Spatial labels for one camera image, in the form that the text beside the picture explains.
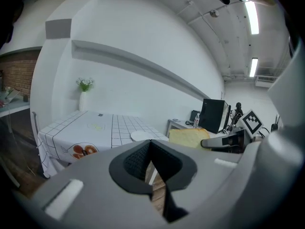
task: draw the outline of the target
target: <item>air conditioner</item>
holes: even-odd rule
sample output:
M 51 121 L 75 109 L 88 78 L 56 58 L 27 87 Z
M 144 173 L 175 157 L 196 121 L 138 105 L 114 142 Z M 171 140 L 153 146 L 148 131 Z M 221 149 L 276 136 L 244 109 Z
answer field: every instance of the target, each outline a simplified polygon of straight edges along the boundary
M 255 86 L 270 88 L 276 81 L 277 77 L 258 75 L 255 80 Z

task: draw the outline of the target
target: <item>water bottle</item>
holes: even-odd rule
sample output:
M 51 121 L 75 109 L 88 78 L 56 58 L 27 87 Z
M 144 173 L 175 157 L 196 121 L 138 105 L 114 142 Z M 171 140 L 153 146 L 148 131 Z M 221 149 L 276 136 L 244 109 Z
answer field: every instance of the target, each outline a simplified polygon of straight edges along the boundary
M 198 123 L 199 123 L 199 113 L 197 114 L 197 116 L 195 117 L 195 120 L 194 120 L 194 124 L 193 124 L 193 127 L 194 128 L 197 128 L 198 127 Z

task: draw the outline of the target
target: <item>desk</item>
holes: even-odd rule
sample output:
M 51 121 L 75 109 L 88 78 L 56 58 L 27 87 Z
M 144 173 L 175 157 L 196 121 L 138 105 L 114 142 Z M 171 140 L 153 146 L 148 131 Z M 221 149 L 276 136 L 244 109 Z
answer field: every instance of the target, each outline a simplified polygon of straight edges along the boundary
M 171 129 L 192 129 L 193 126 L 192 125 L 187 125 L 185 123 L 185 121 L 186 120 L 180 120 L 180 122 L 175 122 L 175 121 L 169 119 L 168 122 L 167 122 L 166 136 L 169 137 Z M 208 131 L 208 133 L 210 135 L 210 138 L 220 137 L 220 136 L 226 135 L 226 134 L 223 134 L 223 133 L 215 134 L 215 133 L 212 133 L 212 132 L 209 132 L 209 131 Z
M 46 177 L 91 153 L 133 142 L 130 133 L 144 131 L 168 138 L 138 117 L 75 111 L 38 132 L 38 149 Z
M 2 95 L 0 96 L 0 100 L 5 102 L 4 99 L 5 96 L 6 96 L 6 92 L 2 92 Z M 17 95 L 9 104 L 5 105 L 3 108 L 0 108 L 0 117 L 6 116 L 6 122 L 9 128 L 9 133 L 12 133 L 11 125 L 9 123 L 9 114 L 13 114 L 15 112 L 19 112 L 29 108 L 30 108 L 30 101 L 24 102 L 23 97 L 20 95 Z

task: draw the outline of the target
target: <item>ceiling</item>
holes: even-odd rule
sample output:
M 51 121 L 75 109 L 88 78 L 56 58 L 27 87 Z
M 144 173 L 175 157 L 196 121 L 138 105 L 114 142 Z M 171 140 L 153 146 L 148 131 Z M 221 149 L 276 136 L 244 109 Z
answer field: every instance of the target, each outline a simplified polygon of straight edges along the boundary
M 245 4 L 231 0 L 158 0 L 181 17 L 210 50 L 225 80 L 248 79 L 251 59 L 256 75 L 279 76 L 290 61 L 288 31 L 278 5 L 255 4 L 259 34 L 252 35 Z M 219 17 L 210 11 L 217 9 Z

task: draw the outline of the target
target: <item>white plate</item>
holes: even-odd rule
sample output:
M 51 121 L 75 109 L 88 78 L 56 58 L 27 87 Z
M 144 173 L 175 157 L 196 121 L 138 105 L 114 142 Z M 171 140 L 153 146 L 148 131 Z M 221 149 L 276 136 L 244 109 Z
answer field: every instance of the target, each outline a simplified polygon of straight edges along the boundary
M 135 142 L 137 142 L 137 141 L 144 141 L 144 140 L 147 140 L 147 139 L 153 139 L 153 136 L 150 133 L 141 132 L 141 131 L 132 132 L 130 134 L 130 137 Z

